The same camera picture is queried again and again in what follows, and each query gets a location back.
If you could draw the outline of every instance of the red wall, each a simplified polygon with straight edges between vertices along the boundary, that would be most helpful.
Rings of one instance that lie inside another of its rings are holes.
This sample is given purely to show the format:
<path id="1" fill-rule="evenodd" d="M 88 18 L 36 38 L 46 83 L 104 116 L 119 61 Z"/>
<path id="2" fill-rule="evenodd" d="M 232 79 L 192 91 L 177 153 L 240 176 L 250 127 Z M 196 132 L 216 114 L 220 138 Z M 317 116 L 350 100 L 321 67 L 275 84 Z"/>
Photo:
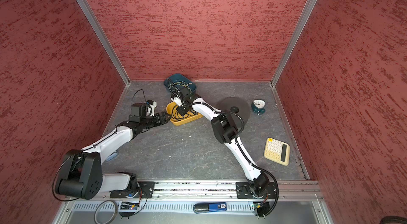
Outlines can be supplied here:
<path id="1" fill-rule="evenodd" d="M 124 88 L 75 0 L 0 0 L 0 220 L 50 223 L 63 154 L 99 139 Z"/>
<path id="2" fill-rule="evenodd" d="M 271 80 L 306 0 L 88 0 L 130 79 Z"/>
<path id="3" fill-rule="evenodd" d="M 407 217 L 407 0 L 318 0 L 277 83 L 335 224 Z"/>

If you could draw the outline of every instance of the black mounting plate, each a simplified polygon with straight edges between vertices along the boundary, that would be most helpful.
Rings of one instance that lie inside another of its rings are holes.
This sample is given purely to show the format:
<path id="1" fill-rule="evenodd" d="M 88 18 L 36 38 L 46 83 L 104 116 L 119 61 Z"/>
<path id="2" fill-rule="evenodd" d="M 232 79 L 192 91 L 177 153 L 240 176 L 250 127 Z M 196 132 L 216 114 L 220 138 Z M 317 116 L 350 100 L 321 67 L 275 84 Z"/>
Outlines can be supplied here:
<path id="1" fill-rule="evenodd" d="M 143 191 L 142 198 L 151 198 L 153 196 L 155 182 L 138 182 L 138 184 Z M 124 193 L 120 191 L 111 191 L 110 198 L 126 198 L 130 200 L 130 198 L 125 197 Z"/>
<path id="2" fill-rule="evenodd" d="M 269 198 L 276 198 L 276 192 L 274 189 L 276 188 L 276 184 L 274 182 L 270 182 L 267 186 L 267 194 Z M 237 198 L 254 198 L 252 193 L 250 192 L 249 183 L 248 182 L 236 182 L 236 194 Z"/>

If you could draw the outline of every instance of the yellow calculator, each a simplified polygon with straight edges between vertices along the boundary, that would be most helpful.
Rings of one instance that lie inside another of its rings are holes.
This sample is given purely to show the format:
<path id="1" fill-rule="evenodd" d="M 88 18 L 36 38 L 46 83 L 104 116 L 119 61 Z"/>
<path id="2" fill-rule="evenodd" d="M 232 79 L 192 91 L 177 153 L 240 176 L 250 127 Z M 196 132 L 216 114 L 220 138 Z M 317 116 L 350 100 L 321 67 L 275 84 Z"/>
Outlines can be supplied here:
<path id="1" fill-rule="evenodd" d="M 278 164 L 288 166 L 288 160 L 290 159 L 290 146 L 284 142 L 269 137 L 266 141 L 264 157 L 277 162 Z"/>

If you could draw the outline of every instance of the yellow plastic tray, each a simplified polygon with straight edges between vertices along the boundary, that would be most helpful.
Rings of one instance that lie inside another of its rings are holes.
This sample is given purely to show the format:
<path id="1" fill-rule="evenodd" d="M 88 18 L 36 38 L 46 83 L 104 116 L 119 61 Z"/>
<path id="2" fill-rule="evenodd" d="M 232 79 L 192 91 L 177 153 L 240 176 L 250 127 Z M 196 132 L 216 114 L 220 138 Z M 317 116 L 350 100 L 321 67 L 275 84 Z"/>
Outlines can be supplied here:
<path id="1" fill-rule="evenodd" d="M 170 114 L 171 117 L 172 117 L 172 115 L 173 115 L 173 114 L 171 114 L 171 112 L 173 111 L 173 108 L 174 108 L 174 106 L 176 106 L 176 105 L 177 105 L 177 104 L 176 104 L 175 102 L 171 102 L 170 104 L 167 105 L 167 113 Z M 199 118 L 203 117 L 203 115 L 201 115 L 200 113 L 198 113 L 197 115 L 194 115 L 194 114 L 192 114 L 191 112 L 188 112 L 187 114 L 189 114 L 190 116 L 188 116 L 187 118 L 184 118 L 184 119 L 182 119 L 182 120 L 180 120 L 180 121 L 177 121 L 177 120 L 175 120 L 175 119 L 173 119 L 173 118 L 171 118 L 170 121 L 171 121 L 175 126 L 179 126 L 179 125 L 183 125 L 183 124 L 186 124 L 186 123 L 188 123 L 188 122 L 190 122 L 190 121 L 194 121 L 194 120 L 196 120 L 196 119 L 199 119 Z"/>

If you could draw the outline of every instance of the alarm clock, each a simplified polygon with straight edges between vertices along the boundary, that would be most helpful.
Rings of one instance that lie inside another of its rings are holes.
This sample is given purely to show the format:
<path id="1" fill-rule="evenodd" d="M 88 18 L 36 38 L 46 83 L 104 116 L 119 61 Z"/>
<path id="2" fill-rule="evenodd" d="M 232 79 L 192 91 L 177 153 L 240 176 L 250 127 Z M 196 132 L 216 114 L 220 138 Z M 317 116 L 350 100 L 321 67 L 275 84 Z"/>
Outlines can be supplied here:
<path id="1" fill-rule="evenodd" d="M 255 99 L 252 102 L 252 110 L 255 114 L 257 115 L 262 115 L 266 110 L 264 109 L 264 106 L 266 105 L 266 102 L 262 99 Z"/>

